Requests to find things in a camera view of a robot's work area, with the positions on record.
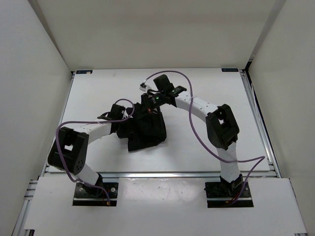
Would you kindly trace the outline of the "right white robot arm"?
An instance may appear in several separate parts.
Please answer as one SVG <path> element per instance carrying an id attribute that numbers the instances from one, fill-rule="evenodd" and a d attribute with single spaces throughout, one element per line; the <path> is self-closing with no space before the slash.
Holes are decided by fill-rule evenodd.
<path id="1" fill-rule="evenodd" d="M 182 86 L 150 95 L 148 102 L 152 109 L 169 104 L 205 122 L 208 140 L 218 152 L 221 191 L 229 197 L 235 195 L 239 190 L 239 185 L 242 184 L 243 177 L 236 155 L 239 127 L 231 108 L 226 104 L 216 106 L 193 97 Z"/>

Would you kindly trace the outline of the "black skirt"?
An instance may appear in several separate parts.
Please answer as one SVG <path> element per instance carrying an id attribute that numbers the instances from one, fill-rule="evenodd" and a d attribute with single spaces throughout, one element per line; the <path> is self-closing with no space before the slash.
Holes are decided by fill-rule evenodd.
<path id="1" fill-rule="evenodd" d="M 127 108 L 127 114 L 132 114 L 128 120 L 119 123 L 118 138 L 128 139 L 129 152 L 157 146 L 166 140 L 166 127 L 160 108 L 149 112 L 144 104 L 134 104 L 135 111 Z"/>

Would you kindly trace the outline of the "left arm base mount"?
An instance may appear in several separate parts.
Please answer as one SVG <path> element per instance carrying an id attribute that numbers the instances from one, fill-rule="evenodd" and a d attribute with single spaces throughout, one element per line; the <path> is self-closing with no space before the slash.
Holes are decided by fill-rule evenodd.
<path id="1" fill-rule="evenodd" d="M 103 182 L 103 189 L 106 193 L 95 187 L 88 187 L 82 183 L 76 183 L 73 206 L 91 206 L 91 207 L 116 207 L 118 199 L 118 182 Z"/>

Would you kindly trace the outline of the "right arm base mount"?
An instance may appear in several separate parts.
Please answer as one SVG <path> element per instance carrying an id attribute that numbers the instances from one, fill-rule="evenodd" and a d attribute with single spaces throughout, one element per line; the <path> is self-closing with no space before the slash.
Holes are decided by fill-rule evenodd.
<path id="1" fill-rule="evenodd" d="M 254 207 L 249 183 L 239 185 L 232 193 L 220 182 L 205 182 L 205 192 L 207 199 L 207 208 L 229 208 L 229 207 Z"/>

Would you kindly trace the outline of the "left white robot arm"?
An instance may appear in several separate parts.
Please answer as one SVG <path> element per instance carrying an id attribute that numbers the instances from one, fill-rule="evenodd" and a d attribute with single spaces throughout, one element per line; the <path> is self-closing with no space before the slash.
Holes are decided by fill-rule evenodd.
<path id="1" fill-rule="evenodd" d="M 48 155 L 48 164 L 65 171 L 73 182 L 80 182 L 93 197 L 103 192 L 102 177 L 86 164 L 88 145 L 117 132 L 119 124 L 131 115 L 124 106 L 111 110 L 95 121 L 66 121 L 56 130 L 56 139 Z"/>

